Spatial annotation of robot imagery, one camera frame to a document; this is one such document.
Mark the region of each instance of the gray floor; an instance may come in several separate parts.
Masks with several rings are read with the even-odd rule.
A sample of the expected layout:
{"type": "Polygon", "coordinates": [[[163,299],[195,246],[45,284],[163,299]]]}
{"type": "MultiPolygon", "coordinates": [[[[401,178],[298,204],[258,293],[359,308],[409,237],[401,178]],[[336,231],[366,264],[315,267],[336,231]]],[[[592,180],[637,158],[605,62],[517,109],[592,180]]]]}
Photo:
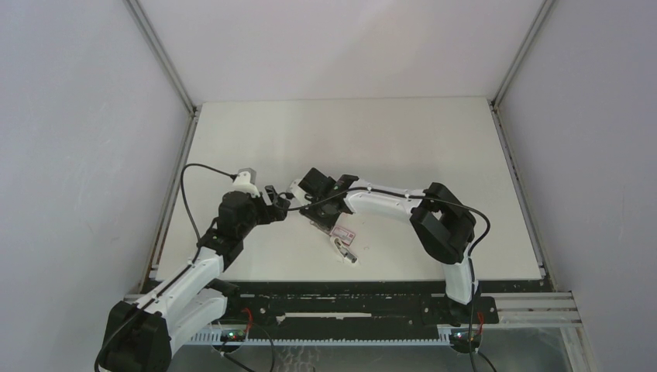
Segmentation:
{"type": "MultiPolygon", "coordinates": [[[[498,371],[571,371],[558,329],[487,330],[483,351],[498,371]]],[[[277,372],[351,371],[471,371],[470,359],[443,346],[280,346],[277,372]]],[[[232,354],[257,372],[270,368],[270,348],[244,346],[232,354]]],[[[476,356],[479,372],[490,372],[476,356]]],[[[178,351],[170,372],[242,371],[210,346],[185,346],[178,351]]]]}

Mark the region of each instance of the white wall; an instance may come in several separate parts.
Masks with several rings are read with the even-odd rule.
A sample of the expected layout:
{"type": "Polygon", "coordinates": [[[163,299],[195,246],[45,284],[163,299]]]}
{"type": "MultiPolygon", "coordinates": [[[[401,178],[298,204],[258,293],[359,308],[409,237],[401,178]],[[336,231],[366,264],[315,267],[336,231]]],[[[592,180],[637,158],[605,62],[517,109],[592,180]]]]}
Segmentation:
{"type": "Polygon", "coordinates": [[[196,104],[492,98],[542,0],[143,0],[196,104]]]}
{"type": "Polygon", "coordinates": [[[654,370],[657,2],[559,2],[502,116],[602,370],[654,370]]]}
{"type": "Polygon", "coordinates": [[[120,1],[0,5],[0,370],[91,370],[187,114],[120,1]]]}

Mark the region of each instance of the metal frame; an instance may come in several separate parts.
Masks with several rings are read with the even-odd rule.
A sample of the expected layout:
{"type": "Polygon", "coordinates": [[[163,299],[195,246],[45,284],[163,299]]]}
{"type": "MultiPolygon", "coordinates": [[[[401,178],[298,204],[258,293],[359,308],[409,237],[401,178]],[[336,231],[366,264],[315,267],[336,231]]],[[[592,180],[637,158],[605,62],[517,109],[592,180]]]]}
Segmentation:
{"type": "MultiPolygon", "coordinates": [[[[142,32],[144,39],[153,51],[153,55],[160,64],[163,72],[170,81],[172,88],[176,91],[178,97],[183,103],[184,107],[190,113],[190,118],[187,124],[187,131],[181,142],[177,162],[174,168],[174,174],[170,182],[167,198],[163,203],[162,212],[158,223],[158,230],[152,245],[151,260],[147,265],[146,272],[144,273],[144,281],[139,286],[145,284],[148,279],[149,273],[157,270],[157,261],[159,260],[160,253],[163,247],[163,242],[166,238],[167,229],[170,224],[171,215],[174,209],[178,188],[180,184],[179,174],[181,168],[187,160],[191,148],[191,142],[194,137],[194,131],[198,124],[199,110],[194,106],[184,84],[174,68],[166,50],[164,49],[157,33],[155,32],[152,23],[149,21],[143,7],[139,0],[124,0],[126,8],[135,20],[136,25],[142,32]]],[[[514,163],[514,155],[511,146],[507,141],[506,133],[504,132],[504,125],[499,116],[499,106],[502,102],[509,85],[518,72],[522,61],[524,60],[527,52],[530,50],[531,45],[535,42],[536,36],[545,23],[547,16],[552,11],[556,0],[544,0],[539,9],[532,25],[527,32],[518,52],[516,53],[513,63],[509,67],[504,79],[497,89],[494,99],[490,102],[491,114],[495,122],[496,130],[500,138],[500,145],[504,151],[504,156],[507,160],[507,165],[511,173],[511,178],[514,188],[518,195],[518,201],[521,205],[525,223],[528,227],[532,246],[535,250],[537,261],[543,267],[543,274],[546,280],[551,281],[552,286],[556,287],[554,277],[552,276],[552,269],[545,251],[542,249],[542,240],[538,231],[535,219],[532,217],[531,209],[526,200],[526,191],[523,187],[521,175],[518,173],[518,168],[514,163]]],[[[500,317],[499,324],[488,324],[488,328],[493,329],[517,329],[517,328],[560,328],[566,351],[568,354],[569,362],[574,371],[597,371],[595,364],[592,362],[592,353],[586,341],[580,314],[577,311],[576,303],[572,294],[562,292],[542,292],[542,293],[496,293],[487,294],[492,295],[497,303],[497,311],[500,317]]],[[[432,294],[432,297],[443,296],[443,294],[432,294]]],[[[128,300],[134,300],[139,297],[135,294],[126,296],[128,300]]],[[[413,340],[379,340],[379,341],[340,341],[340,340],[278,340],[279,345],[405,345],[405,346],[419,346],[419,345],[447,345],[449,344],[448,335],[454,330],[453,327],[448,325],[439,325],[436,327],[435,339],[413,339],[413,340]]],[[[209,343],[218,344],[218,337],[215,333],[216,329],[208,327],[201,330],[189,342],[190,344],[203,344],[209,343]]],[[[264,345],[268,344],[266,339],[251,339],[248,344],[264,345]]]]}

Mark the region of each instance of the white table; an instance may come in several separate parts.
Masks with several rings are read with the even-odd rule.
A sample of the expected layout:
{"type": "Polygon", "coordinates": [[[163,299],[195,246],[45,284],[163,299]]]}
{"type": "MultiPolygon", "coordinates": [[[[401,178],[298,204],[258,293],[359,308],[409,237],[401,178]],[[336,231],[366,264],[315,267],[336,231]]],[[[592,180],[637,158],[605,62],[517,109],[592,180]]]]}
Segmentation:
{"type": "MultiPolygon", "coordinates": [[[[525,221],[484,98],[346,99],[222,102],[203,105],[187,159],[224,171],[251,167],[261,191],[284,191],[311,167],[337,179],[354,174],[374,184],[426,188],[445,184],[464,204],[486,213],[490,235],[473,255],[485,280],[539,279],[525,221]]],[[[190,168],[185,187],[192,214],[205,231],[227,177],[190,168]]],[[[371,215],[346,215],[356,232],[359,263],[343,262],[329,238],[291,212],[284,222],[257,226],[244,251],[222,275],[233,281],[427,281],[444,279],[410,224],[371,215]]],[[[478,220],[476,234],[483,231],[478,220]]],[[[180,194],[157,279],[194,251],[194,232],[180,194]]]]}

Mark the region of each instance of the gray wall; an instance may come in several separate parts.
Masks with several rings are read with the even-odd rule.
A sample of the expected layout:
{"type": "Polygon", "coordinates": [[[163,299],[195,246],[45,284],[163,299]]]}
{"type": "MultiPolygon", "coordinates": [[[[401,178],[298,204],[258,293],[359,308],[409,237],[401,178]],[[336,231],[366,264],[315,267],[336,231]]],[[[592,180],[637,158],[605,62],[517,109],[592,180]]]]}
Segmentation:
{"type": "Polygon", "coordinates": [[[653,370],[657,2],[561,1],[502,119],[600,367],[653,370]]]}
{"type": "Polygon", "coordinates": [[[0,370],[91,370],[187,114],[122,2],[0,5],[0,370]]]}

